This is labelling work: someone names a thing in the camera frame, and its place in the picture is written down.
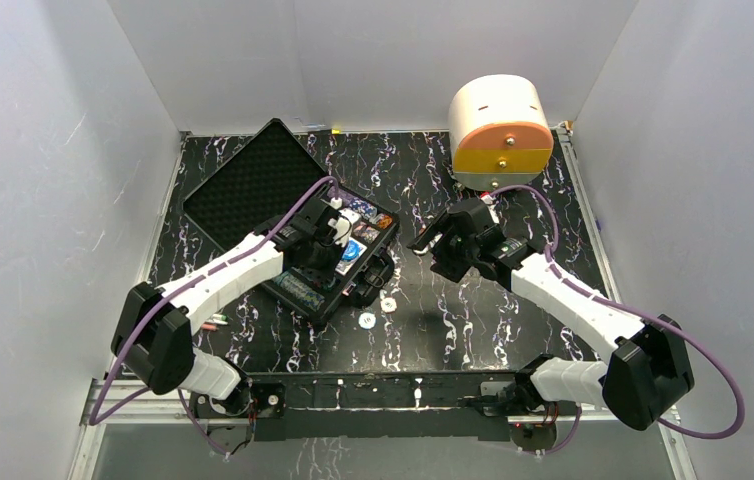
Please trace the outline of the blue playing card deck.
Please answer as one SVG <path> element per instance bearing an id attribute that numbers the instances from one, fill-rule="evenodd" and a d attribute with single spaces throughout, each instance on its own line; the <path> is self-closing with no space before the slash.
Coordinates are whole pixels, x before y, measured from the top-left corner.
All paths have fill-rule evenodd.
<path id="1" fill-rule="evenodd" d="M 366 249 L 363 252 L 363 254 L 355 262 L 345 262 L 345 261 L 342 260 L 342 257 L 341 257 L 339 263 L 336 265 L 336 267 L 334 269 L 334 271 L 338 275 L 345 276 L 351 270 L 351 268 L 357 263 L 357 261 L 366 253 L 368 247 L 365 244 L 363 244 L 363 245 L 366 247 Z"/>

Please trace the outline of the light blue chip ten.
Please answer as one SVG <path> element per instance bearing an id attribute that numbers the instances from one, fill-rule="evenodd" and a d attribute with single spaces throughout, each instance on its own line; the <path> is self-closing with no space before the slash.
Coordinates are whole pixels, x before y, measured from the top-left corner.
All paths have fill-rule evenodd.
<path id="1" fill-rule="evenodd" d="M 377 324 L 377 316 L 372 312 L 363 312 L 358 317 L 358 325 L 364 330 L 370 330 Z"/>

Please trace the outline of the red white chip hundred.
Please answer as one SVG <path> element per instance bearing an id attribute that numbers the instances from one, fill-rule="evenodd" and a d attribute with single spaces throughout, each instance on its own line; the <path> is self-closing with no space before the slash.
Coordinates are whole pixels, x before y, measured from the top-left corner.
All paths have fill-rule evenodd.
<path id="1" fill-rule="evenodd" d="M 397 310 L 397 302 L 394 298 L 385 297 L 380 301 L 380 308 L 384 313 L 394 313 Z"/>

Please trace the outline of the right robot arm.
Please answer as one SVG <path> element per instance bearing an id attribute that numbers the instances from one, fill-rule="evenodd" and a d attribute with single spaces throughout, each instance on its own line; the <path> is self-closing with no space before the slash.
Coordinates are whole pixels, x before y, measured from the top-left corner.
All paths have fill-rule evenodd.
<path id="1" fill-rule="evenodd" d="M 560 271 L 523 237 L 510 237 L 481 199 L 443 210 L 408 243 L 430 254 L 431 271 L 459 282 L 470 269 L 552 315 L 583 339 L 596 361 L 541 354 L 520 369 L 488 408 L 543 413 L 555 402 L 610 410 L 626 426 L 645 430 L 694 386 L 685 342 L 664 326 L 606 305 L 578 278 Z"/>

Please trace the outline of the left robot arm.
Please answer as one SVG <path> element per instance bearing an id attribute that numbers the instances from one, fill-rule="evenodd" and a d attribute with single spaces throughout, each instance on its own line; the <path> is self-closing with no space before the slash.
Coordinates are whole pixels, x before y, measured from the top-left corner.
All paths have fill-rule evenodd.
<path id="1" fill-rule="evenodd" d="M 333 272 L 352 228 L 341 209 L 340 198 L 310 198 L 184 277 L 134 286 L 111 342 L 116 362 L 157 395 L 185 389 L 212 399 L 228 416 L 246 412 L 252 400 L 248 375 L 194 347 L 193 337 L 232 301 L 293 267 Z"/>

